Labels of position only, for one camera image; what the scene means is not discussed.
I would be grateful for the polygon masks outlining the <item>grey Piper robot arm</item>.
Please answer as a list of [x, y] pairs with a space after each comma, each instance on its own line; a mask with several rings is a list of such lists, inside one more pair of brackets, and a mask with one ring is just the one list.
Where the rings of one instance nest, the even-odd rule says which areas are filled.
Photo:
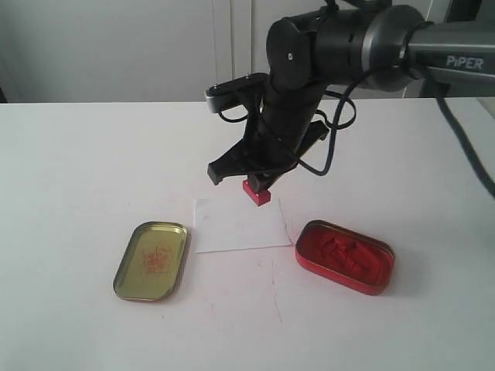
[[268, 31], [270, 70], [209, 88], [210, 110], [242, 106], [244, 135], [208, 165], [214, 184], [245, 176], [253, 192], [268, 190], [302, 164], [319, 140], [334, 143], [350, 94], [358, 87], [393, 92], [419, 79], [442, 83], [494, 82], [491, 22], [435, 24], [409, 5], [333, 1], [284, 17]]

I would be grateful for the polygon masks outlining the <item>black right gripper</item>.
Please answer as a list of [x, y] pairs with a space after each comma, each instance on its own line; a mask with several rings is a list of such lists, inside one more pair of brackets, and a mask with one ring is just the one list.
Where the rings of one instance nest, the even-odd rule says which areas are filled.
[[270, 189], [328, 133], [324, 124], [312, 123], [325, 89], [325, 83], [310, 83], [289, 90], [268, 75], [263, 95], [240, 105], [247, 111], [242, 139], [208, 165], [213, 184], [246, 175], [251, 189]]

